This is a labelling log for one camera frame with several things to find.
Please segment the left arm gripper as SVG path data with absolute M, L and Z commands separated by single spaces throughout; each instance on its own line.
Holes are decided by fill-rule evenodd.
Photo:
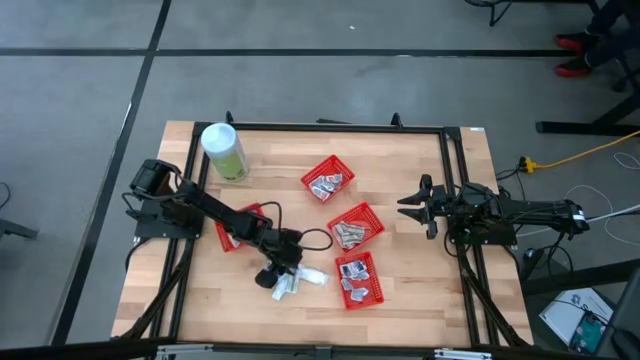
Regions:
M 257 285 L 271 289 L 280 276 L 295 273 L 302 260 L 301 238 L 300 231 L 291 229 L 267 229 L 261 233 L 255 248 L 267 258 L 267 265 L 256 275 Z

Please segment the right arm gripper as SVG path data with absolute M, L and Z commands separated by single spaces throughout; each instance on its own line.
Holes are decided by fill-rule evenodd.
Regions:
M 427 238 L 434 239 L 438 234 L 435 218 L 447 216 L 452 200 L 453 198 L 447 193 L 444 185 L 434 185 L 432 177 L 423 174 L 419 182 L 419 191 L 397 201 L 398 204 L 403 205 L 420 205 L 422 203 L 423 207 L 417 209 L 400 208 L 398 212 L 425 225 Z

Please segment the red plastic slotted basket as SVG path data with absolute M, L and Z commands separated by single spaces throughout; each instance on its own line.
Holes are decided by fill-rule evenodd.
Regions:
M 339 159 L 335 154 L 332 154 L 329 157 L 327 157 L 326 159 L 324 159 L 323 161 L 321 161 L 319 164 L 317 164 L 314 168 L 312 168 L 310 171 L 308 171 L 305 175 L 303 175 L 302 178 L 301 178 L 301 183 L 310 191 L 310 193 L 315 198 L 317 198 L 321 202 L 326 202 L 329 199 L 331 199 L 334 195 L 336 195 L 339 191 L 334 193 L 328 200 L 323 201 L 321 198 L 316 197 L 312 193 L 312 191 L 310 189 L 310 183 L 312 181 L 314 181 L 318 177 L 323 177 L 324 178 L 324 182 L 323 182 L 322 186 L 330 187 L 333 183 L 329 182 L 326 179 L 326 176 L 327 175 L 332 175 L 332 174 L 338 174 L 338 173 L 343 175 L 343 181 L 341 183 L 341 188 L 339 190 L 339 191 L 341 191 L 343 188 L 348 186 L 349 183 L 352 180 L 355 179 L 355 173 L 341 159 Z
M 353 278 L 343 278 L 339 269 L 341 264 L 361 261 L 366 264 L 367 271 L 370 274 L 370 278 L 366 280 L 354 280 Z M 335 266 L 337 276 L 340 284 L 340 290 L 344 302 L 344 307 L 348 311 L 363 309 L 374 305 L 379 305 L 384 302 L 384 295 L 382 286 L 379 281 L 373 256 L 370 252 L 362 252 L 357 254 L 349 254 L 341 257 L 337 257 L 335 260 Z M 353 301 L 350 298 L 351 291 L 345 291 L 341 285 L 342 279 L 348 279 L 353 288 L 367 288 L 369 290 L 368 295 L 362 302 Z
M 356 205 L 343 214 L 337 216 L 327 224 L 327 228 L 330 234 L 336 241 L 337 237 L 339 236 L 336 227 L 342 224 L 345 225 L 346 223 L 362 225 L 366 228 L 366 232 L 364 234 L 362 242 L 352 249 L 344 250 L 338 243 L 338 245 L 345 253 L 355 251 L 356 249 L 364 246 L 367 242 L 370 242 L 373 238 L 385 231 L 383 223 L 367 202 L 362 202 Z
M 252 203 L 252 204 L 250 204 L 248 206 L 245 206 L 245 207 L 240 209 L 240 212 L 242 212 L 242 211 L 249 211 L 249 212 L 261 215 L 261 216 L 264 215 L 264 212 L 261 210 L 261 205 L 259 203 Z M 229 238 L 233 237 L 233 236 L 225 230 L 225 228 L 224 228 L 224 226 L 222 224 L 215 223 L 215 227 L 216 227 L 216 232 L 217 232 L 217 235 L 218 235 L 218 239 L 220 241 L 222 250 L 224 252 L 232 252 L 232 251 L 238 250 L 239 248 L 242 248 L 242 247 L 245 246 L 245 244 L 243 242 L 238 240 L 240 242 L 240 245 L 237 248 L 233 248 L 231 243 L 230 243 L 230 241 L 229 241 Z

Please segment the long plain white packet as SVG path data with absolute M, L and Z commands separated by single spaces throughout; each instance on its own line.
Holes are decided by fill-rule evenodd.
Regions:
M 274 290 L 272 292 L 272 298 L 275 299 L 276 301 L 280 301 L 281 298 L 289 292 L 289 287 L 290 287 L 290 282 L 291 282 L 291 275 L 288 273 L 285 273 L 283 275 L 281 275 L 277 282 L 276 285 L 274 286 Z

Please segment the green white wipes canister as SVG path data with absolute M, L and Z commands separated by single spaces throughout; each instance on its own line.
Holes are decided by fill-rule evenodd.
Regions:
M 214 123 L 201 134 L 201 145 L 218 174 L 228 182 L 243 180 L 249 173 L 236 130 L 227 123 Z

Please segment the black floor beam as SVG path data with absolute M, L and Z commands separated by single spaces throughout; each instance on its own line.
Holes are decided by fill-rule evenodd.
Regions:
M 640 259 L 528 280 L 521 289 L 525 296 L 529 296 L 626 282 L 637 269 L 640 269 Z

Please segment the white paper booklet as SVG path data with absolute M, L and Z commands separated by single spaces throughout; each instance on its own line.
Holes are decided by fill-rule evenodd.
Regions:
M 565 290 L 552 300 L 538 317 L 565 344 L 569 345 L 588 311 L 605 325 L 613 315 L 612 307 L 592 288 Z

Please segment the black chair base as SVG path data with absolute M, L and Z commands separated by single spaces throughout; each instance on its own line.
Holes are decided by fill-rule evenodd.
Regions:
M 514 0 L 464 0 L 467 4 L 490 10 L 489 26 L 495 26 L 512 6 Z

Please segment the person's foot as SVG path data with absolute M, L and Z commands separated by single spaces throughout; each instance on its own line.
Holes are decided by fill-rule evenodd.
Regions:
M 576 78 L 589 75 L 592 69 L 583 58 L 576 58 L 557 65 L 554 71 L 560 77 Z
M 558 34 L 554 36 L 554 43 L 566 50 L 576 54 L 584 54 L 593 48 L 600 40 L 599 36 L 585 32 Z

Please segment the teal circuit board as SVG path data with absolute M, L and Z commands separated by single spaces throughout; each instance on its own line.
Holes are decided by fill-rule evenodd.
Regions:
M 593 355 L 606 328 L 606 323 L 597 314 L 587 311 L 571 337 L 569 349 L 577 353 Z

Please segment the person's leg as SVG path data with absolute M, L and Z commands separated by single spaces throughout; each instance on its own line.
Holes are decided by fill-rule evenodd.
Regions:
M 640 33 L 620 34 L 587 51 L 585 61 L 591 68 L 596 68 L 634 48 L 640 48 Z
M 619 17 L 624 15 L 627 0 L 607 0 L 607 2 L 593 15 L 585 28 L 587 34 L 604 36 L 613 27 Z

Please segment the black chair leg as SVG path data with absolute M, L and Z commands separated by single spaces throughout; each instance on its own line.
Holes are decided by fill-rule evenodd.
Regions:
M 0 201 L 0 210 L 2 210 L 11 199 L 11 190 L 5 182 L 0 182 L 0 187 L 3 187 L 6 192 L 6 197 Z M 5 220 L 0 217 L 0 240 L 5 235 L 16 235 L 25 239 L 34 239 L 37 237 L 38 233 L 39 231 L 36 229 Z

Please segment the silver aluminium bracket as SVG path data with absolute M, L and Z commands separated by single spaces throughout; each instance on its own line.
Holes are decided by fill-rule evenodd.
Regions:
M 493 360 L 490 353 L 456 350 L 452 348 L 436 349 L 433 352 L 434 360 Z
M 172 344 L 157 348 L 154 360 L 175 360 L 178 355 L 211 352 L 212 344 Z

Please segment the black desk frame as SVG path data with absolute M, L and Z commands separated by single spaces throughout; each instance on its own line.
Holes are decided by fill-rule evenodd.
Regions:
M 600 40 L 596 45 L 620 34 L 640 33 L 640 0 L 627 0 L 627 2 L 624 15 L 618 18 L 606 35 L 599 36 Z M 585 54 L 574 53 L 571 60 L 576 58 L 585 60 Z M 631 95 L 591 122 L 540 121 L 536 124 L 536 131 L 549 134 L 640 137 L 640 125 L 622 122 L 627 116 L 640 111 L 640 48 L 627 50 L 620 57 L 610 61 L 618 62 L 624 71 L 624 75 L 613 84 L 613 87 L 620 90 L 624 84 L 629 84 L 632 89 Z M 599 67 L 591 68 L 592 72 Z

